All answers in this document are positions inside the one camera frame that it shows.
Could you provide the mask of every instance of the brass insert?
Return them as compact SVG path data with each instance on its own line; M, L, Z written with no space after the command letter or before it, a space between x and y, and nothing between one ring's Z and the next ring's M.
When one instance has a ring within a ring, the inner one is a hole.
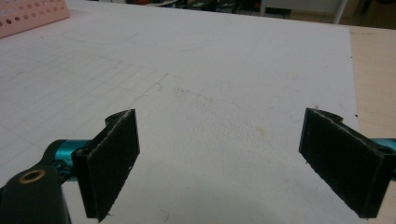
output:
M30 184L41 179L41 177L43 177L45 174L46 174L45 170L29 171L28 173L21 176L19 181L21 184Z

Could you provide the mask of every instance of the table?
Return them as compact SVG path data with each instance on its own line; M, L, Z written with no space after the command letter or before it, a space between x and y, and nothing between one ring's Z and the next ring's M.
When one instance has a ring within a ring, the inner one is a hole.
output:
M106 116L133 107L142 154L104 223L365 223L297 149L307 106L353 128L357 112L363 129L375 120L361 92L378 87L357 75L369 54L359 61L355 49L371 29L351 28L352 54L345 27L68 5L70 19L0 40L2 185L51 141L89 139ZM387 47L367 51L393 54L394 33L377 32ZM95 222L85 219L76 183L64 194L75 223Z
M349 27L351 33L359 125L367 137L396 135L396 31ZM390 224L396 220L396 184L391 182L378 219L370 223Z

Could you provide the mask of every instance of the pink perforated box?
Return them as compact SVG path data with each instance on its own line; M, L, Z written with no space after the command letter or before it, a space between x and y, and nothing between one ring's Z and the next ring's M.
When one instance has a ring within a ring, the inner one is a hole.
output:
M69 17L65 0L0 0L0 38Z

